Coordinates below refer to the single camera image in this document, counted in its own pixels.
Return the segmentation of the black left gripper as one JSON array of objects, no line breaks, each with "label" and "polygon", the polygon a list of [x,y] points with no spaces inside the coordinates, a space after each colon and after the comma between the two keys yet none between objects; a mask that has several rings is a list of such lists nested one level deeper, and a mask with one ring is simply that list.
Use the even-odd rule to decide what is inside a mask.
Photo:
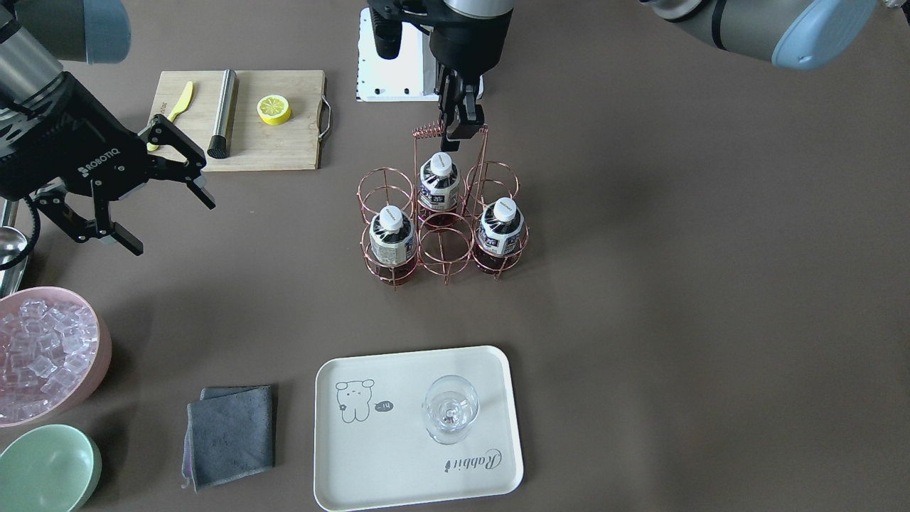
[{"label": "black left gripper", "polygon": [[501,59],[513,15],[513,1],[428,1],[427,25],[433,27],[430,52],[437,65],[435,92],[446,129],[446,152],[472,139],[485,124],[478,104],[479,78]]}]

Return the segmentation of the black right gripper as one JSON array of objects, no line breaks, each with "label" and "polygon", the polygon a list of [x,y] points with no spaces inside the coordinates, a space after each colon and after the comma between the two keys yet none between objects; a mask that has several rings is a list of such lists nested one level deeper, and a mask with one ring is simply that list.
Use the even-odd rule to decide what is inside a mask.
[{"label": "black right gripper", "polygon": [[[68,189],[42,188],[35,200],[38,210],[74,242],[98,239],[143,254],[144,244],[111,220],[109,201],[149,179],[182,183],[205,207],[217,207],[205,189],[207,156],[163,114],[153,114],[137,136],[69,72],[59,74],[28,107],[35,116],[10,112],[2,117],[2,197],[21,200],[61,178]],[[146,143],[169,146],[183,159],[147,153]],[[96,181],[110,190],[102,194],[104,200],[94,198],[95,218],[84,218],[66,203],[66,194],[91,196]]]}]

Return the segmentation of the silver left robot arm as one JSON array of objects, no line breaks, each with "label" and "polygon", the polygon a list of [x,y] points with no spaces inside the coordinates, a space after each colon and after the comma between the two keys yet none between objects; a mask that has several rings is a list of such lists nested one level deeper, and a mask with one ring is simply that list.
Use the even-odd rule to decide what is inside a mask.
[{"label": "silver left robot arm", "polygon": [[[441,150],[454,151],[484,123],[480,78],[503,52],[513,1],[427,1],[437,61]],[[810,70],[836,59],[867,25],[874,1],[647,1],[657,17],[732,54]]]}]

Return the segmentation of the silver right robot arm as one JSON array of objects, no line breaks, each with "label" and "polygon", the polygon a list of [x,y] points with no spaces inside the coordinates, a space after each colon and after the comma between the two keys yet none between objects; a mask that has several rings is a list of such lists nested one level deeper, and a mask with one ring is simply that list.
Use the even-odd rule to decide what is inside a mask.
[{"label": "silver right robot arm", "polygon": [[119,63],[131,48],[120,1],[4,1],[1,23],[4,200],[25,201],[74,242],[144,246],[110,204],[147,182],[182,183],[207,208],[205,154],[162,114],[127,129],[64,62]]}]

